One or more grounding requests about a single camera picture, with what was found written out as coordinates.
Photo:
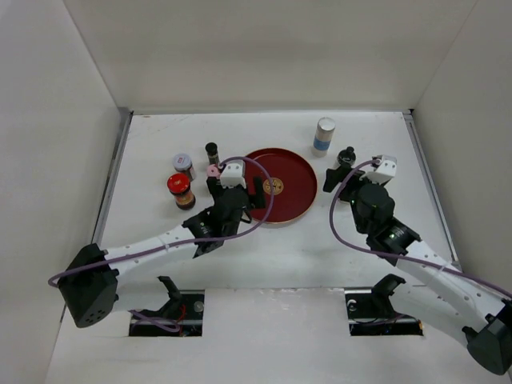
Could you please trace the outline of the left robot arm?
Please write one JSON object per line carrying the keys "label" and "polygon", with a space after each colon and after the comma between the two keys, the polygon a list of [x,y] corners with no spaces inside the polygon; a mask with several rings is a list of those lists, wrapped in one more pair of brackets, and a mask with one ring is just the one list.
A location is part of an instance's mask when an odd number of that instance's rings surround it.
{"label": "left robot arm", "polygon": [[238,238],[240,223],[251,222],[253,209],[271,209],[260,177],[253,179],[253,193],[241,185],[224,187],[216,178],[209,178],[208,185],[214,204],[172,230],[127,246],[103,250],[91,243],[80,249],[56,278],[76,327],[93,326],[119,310],[122,285],[159,271],[168,262],[215,251],[225,241]]}

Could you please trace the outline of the black cap spice bottle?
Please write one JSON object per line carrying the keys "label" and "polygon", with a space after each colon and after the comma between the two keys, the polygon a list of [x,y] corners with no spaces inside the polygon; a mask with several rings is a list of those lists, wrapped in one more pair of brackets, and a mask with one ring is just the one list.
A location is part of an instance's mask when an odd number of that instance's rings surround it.
{"label": "black cap spice bottle", "polygon": [[218,155],[218,146],[214,142],[208,142],[205,145],[206,154],[210,165],[218,166],[220,163]]}

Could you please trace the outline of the black cap white powder bottle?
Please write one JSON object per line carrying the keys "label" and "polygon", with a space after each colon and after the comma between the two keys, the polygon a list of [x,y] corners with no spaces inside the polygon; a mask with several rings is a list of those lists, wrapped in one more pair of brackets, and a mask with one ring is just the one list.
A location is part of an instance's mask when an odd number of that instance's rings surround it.
{"label": "black cap white powder bottle", "polygon": [[338,153],[337,162],[340,166],[353,166],[356,158],[354,148],[352,146],[348,146]]}

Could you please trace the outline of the silver lid bead jar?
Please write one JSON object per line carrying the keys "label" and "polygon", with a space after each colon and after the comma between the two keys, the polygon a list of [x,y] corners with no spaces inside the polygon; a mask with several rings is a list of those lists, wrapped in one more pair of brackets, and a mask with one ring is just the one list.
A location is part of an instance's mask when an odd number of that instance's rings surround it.
{"label": "silver lid bead jar", "polygon": [[324,117],[318,120],[312,148],[315,156],[323,157],[327,154],[335,128],[336,123],[332,118]]}

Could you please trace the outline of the pink cap bottle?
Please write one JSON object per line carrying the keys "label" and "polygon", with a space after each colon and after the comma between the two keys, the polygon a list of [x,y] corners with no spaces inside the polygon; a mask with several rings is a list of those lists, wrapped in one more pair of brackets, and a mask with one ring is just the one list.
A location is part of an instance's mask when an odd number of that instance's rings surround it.
{"label": "pink cap bottle", "polygon": [[222,174],[222,168],[216,164],[210,164],[206,168],[206,175],[208,179],[215,180],[217,184],[220,184],[220,178]]}

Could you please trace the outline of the white lid small jar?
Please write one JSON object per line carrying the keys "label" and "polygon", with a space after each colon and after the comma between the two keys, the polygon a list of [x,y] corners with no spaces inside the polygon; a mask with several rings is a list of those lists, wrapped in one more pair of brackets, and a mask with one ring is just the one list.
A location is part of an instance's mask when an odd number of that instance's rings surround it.
{"label": "white lid small jar", "polygon": [[195,180],[195,170],[191,157],[188,154],[179,153],[173,157],[174,169],[184,174],[192,182]]}

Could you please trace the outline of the red lid sauce jar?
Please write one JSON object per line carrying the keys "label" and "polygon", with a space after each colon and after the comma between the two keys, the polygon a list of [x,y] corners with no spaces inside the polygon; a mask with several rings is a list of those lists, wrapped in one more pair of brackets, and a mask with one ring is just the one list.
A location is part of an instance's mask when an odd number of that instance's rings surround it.
{"label": "red lid sauce jar", "polygon": [[176,206],[181,210],[190,210],[196,203],[191,190],[190,180],[185,174],[172,174],[167,180],[168,191],[173,195]]}

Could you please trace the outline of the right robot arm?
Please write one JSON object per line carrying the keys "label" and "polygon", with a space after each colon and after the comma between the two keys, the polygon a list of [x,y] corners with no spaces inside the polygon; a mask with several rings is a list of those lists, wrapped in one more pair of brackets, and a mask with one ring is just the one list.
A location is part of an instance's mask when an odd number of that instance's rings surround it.
{"label": "right robot arm", "polygon": [[372,161],[372,171],[344,164],[326,171],[323,190],[350,205],[355,229],[375,255],[418,280],[388,274],[371,291],[371,307],[383,317],[406,314],[432,325],[465,347],[481,367],[496,375],[511,368],[511,293],[464,274],[441,258],[420,235],[394,216],[386,184],[396,166]]}

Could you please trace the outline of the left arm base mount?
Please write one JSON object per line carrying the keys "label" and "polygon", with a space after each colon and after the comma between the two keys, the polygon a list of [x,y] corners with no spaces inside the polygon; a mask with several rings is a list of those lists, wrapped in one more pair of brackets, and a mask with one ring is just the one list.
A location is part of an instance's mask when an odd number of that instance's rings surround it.
{"label": "left arm base mount", "polygon": [[180,290],[168,276],[158,280],[167,300],[157,310],[136,310],[131,315],[130,337],[201,337],[205,310],[204,290]]}

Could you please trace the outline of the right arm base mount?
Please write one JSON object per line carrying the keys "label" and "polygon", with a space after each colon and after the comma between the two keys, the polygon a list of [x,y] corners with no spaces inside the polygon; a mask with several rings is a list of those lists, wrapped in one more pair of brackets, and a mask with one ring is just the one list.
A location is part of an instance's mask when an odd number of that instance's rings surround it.
{"label": "right arm base mount", "polygon": [[372,287],[344,289],[349,332],[353,337],[423,336],[422,323],[397,312],[390,297],[406,281],[388,274]]}

